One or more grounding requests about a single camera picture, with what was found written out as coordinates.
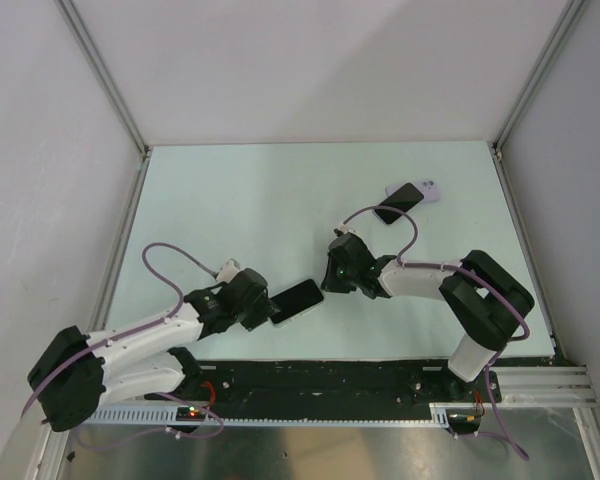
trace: gray wall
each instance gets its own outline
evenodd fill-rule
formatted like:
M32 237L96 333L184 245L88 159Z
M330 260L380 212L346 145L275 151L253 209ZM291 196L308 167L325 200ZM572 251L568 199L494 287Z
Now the gray wall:
M568 1L75 3L147 141L190 145L492 138Z
M600 399L600 0L504 151L568 356Z
M28 370L89 321L137 162L54 3L0 1L0 451Z

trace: black mounting plate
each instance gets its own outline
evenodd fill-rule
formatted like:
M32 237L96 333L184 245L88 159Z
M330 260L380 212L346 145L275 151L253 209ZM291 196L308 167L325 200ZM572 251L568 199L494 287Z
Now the black mounting plate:
M480 375L463 398L445 388L440 360L200 361L202 381L216 390L213 411L221 417L254 420L376 421L429 420L430 402L473 403L487 388L501 401L498 377ZM186 400L206 401L200 389Z

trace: smartphone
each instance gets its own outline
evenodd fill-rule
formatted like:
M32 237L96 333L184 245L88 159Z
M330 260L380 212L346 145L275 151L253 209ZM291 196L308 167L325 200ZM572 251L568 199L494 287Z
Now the smartphone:
M412 183L405 183L402 187L389 195L380 205L393 207L403 212L408 212L424 199L424 194ZM391 225L401 215L390 210L374 210L376 216L385 224Z
M321 304L324 295L313 280L305 280L271 298L280 311L271 315L271 322L279 326L293 317Z

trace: white table surface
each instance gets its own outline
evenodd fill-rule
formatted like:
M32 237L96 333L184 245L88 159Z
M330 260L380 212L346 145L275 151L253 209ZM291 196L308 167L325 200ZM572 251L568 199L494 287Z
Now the white table surface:
M176 244L214 270L235 258L262 274L274 295L307 278L320 284L338 223L380 202L385 186L425 179L438 183L442 200L411 210L420 238L407 258L452 260L482 249L534 293L484 142L157 147L107 327L175 303L142 265L140 252L150 242ZM352 225L376 255L395 254L412 235L404 219L388 227L371 212ZM185 293L213 282L176 252L155 249L150 260ZM463 335L440 301L325 296L283 327L266 323L248 333L235 325L191 350L200 359L414 359L447 357ZM538 306L527 321L531 338L505 355L553 355Z

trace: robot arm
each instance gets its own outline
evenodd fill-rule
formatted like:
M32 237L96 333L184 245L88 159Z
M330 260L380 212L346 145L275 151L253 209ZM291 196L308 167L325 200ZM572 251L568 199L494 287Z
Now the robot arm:
M372 299L411 295L445 301L466 332L447 365L462 382L473 382L519 327L515 317L491 293L483 297L479 285L451 268L434 269L424 262L400 265L393 255L375 258L354 230L341 225L336 234L338 238L329 245L322 289L350 293L359 288ZM534 306L529 292L482 251L473 250L462 260L439 265L472 271L522 317Z
M251 331L279 311L268 298L266 280L254 270L240 269L234 260L216 280L219 285L186 295L173 315L171 308L124 329L82 334L74 326L59 332L29 373L33 390L76 353L92 351L67 366L38 396L51 428L71 429L104 405L153 392L190 396L199 388L202 372L181 345L225 332L235 323ZM104 346L93 349L101 342Z

